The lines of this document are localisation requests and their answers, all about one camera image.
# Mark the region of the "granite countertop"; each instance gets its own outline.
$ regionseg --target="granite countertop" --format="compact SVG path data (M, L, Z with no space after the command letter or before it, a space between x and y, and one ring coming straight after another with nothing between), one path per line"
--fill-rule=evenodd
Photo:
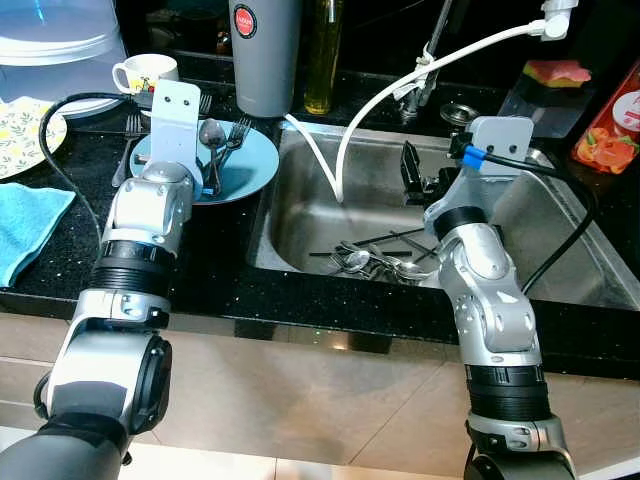
M201 73L198 65L202 62L198 57L183 58L180 63L183 78L202 78L197 75ZM221 120L238 118L229 62L214 61L213 66L211 70L212 63L207 63L208 71L214 72L207 76L208 81L197 82L203 91L214 96L211 115ZM388 80L348 72L340 74L336 86L339 106L330 115L317 118L303 113L298 97L294 114L303 121L344 125L358 106L380 85L388 84ZM472 98L473 106L481 112L495 113L502 97L490 89L480 90L479 96L478 92L474 89L470 96L467 87L443 85L434 96L437 104ZM94 205L101 221L106 219L115 193L110 179L124 148L122 131L129 108L122 105L105 114L72 122L67 139L56 153L58 161ZM392 103L383 105L362 126L432 135L448 135L451 131L437 111L426 112L411 127L403 126ZM258 121L255 127L277 142L278 122ZM557 151L562 155L562 148ZM588 177L590 172L578 174ZM637 196L637 182L636 189L629 186L623 191L618 187L623 183L631 185L631 175L618 184L609 179L604 181L605 178L609 177L592 180L592 185L603 184L599 193L605 200L606 218L599 223L638 275L638 265L634 263L637 242L630 245L624 233L630 228L630 218L638 216L637 199L632 199L633 193L629 193L635 192ZM46 164L6 181L66 189ZM193 208L170 292L175 312L457 343L452 309L440 290L250 266L246 255L261 193L227 205ZM95 245L89 216L76 201L15 287L1 290L0 305L8 312L70 318L78 294L86 287ZM532 305L546 370L640 378L637 348L640 313L536 300Z

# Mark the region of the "olive oil bottle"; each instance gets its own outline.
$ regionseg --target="olive oil bottle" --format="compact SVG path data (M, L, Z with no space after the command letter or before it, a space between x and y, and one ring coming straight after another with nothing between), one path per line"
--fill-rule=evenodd
M331 108L333 81L336 75L344 0L316 0L311 36L309 76L304 107L309 113L322 115Z

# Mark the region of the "blue towel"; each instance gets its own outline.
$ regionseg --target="blue towel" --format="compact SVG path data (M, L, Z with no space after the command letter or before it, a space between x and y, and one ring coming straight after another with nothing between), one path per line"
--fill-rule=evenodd
M40 254L74 196L53 188L0 185L0 287L12 286Z

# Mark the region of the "sink basin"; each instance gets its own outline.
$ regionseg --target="sink basin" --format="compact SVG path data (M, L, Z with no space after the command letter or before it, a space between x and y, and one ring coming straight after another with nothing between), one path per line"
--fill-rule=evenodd
M342 127L306 124L332 170ZM302 136L283 124L280 170L264 192L253 233L249 261L258 268L334 274L326 256L340 240L351 242L422 227L422 207L404 205L400 154L405 140L416 147L421 173L437 176L454 166L446 157L449 140L400 133L358 130L345 163L345 201L339 205ZM551 166L538 150L530 159ZM584 208L562 182L523 173L496 206L491 223L499 225L504 244L524 282L557 248L584 215ZM437 239L424 232L408 235L425 247ZM402 240L377 242L383 251L405 251L404 260L421 253ZM419 259L425 271L437 268L431 257ZM531 298L640 310L640 282L597 225L571 247L530 290Z

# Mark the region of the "white hose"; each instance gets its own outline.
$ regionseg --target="white hose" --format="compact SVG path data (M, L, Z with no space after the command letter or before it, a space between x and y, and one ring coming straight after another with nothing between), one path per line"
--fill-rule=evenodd
M470 53L476 52L477 50L480 50L482 48L488 47L489 45L492 45L494 43L500 42L502 40L506 40L507 38L517 37L519 35L526 35L526 34L529 34L529 35L542 35L542 33L544 32L544 29L545 29L545 25L546 25L546 22L544 20L535 20L535 21L533 21L533 22L531 22L531 23L529 23L527 25L521 25L519 27L510 28L508 30L504 30L502 32L498 32L498 33L496 33L494 35L491 35L491 36L489 36L487 38L479 40L479 41L477 41L475 43L472 43L471 45L469 45L467 47L464 47L464 48L462 48L462 49L460 49L460 50L458 50L456 52L453 52L453 53L447 55L446 57L442 57L442 58L434 61L433 63L430 63L429 65L425 65L422 68L418 68L418 69L414 70L410 74L405 75L404 77L402 77L400 80L397 80L396 82L392 83L387 88L385 88L380 93L378 93L375 97L373 97L371 100L369 100L369 102L367 102L367 104L364 107L362 107L362 110L360 110L356 114L356 116L353 118L353 120L351 120L351 123L347 127L347 130L344 132L344 135L342 137L342 141L340 142L340 148L338 149L338 158L336 160L336 176L335 176L335 181L334 181L334 184L335 184L334 193L336 195L336 200L339 203L342 203L343 200L344 200L342 176L343 176L343 173L344 173L344 157L345 157L345 153L347 152L347 145L349 144L349 140L351 139L351 136L353 135L353 132L358 127L358 125L360 124L362 119L376 105L378 105L378 103L380 103L382 100L384 100L385 97L387 97L388 95L391 95L394 90L406 85L407 83L413 82L414 80L416 80L421 75L425 75L427 73L433 72L434 70L442 68L445 65L450 64L451 62L455 62L456 60L459 60L462 57L466 57ZM321 161L322 168L324 169L325 165L326 165L326 162L324 162L324 164L322 164L323 161L324 161L324 158ZM327 175L327 178L328 178L328 174L329 173L330 173L330 171L327 172L327 170L325 170L325 175Z
M300 123L300 121L298 121L298 119L296 119L293 115L291 115L290 113L287 113L284 116L284 118L289 123L291 123L291 125L293 125L296 128L296 130L298 130L302 134L304 139L307 141L307 143L311 147L311 150L313 151L313 154L318 159L318 163L320 163L320 166L322 167L322 171L324 172L324 175L327 177L327 180L329 181L329 185L331 185L331 189L333 190L333 194L335 195L337 200L338 191L337 191L336 179L334 178L333 173L331 172L331 169L329 168L329 165L327 164L327 161L324 158L324 155L322 155L322 152L318 148L318 144L313 139L309 131L305 128L305 126L302 123Z

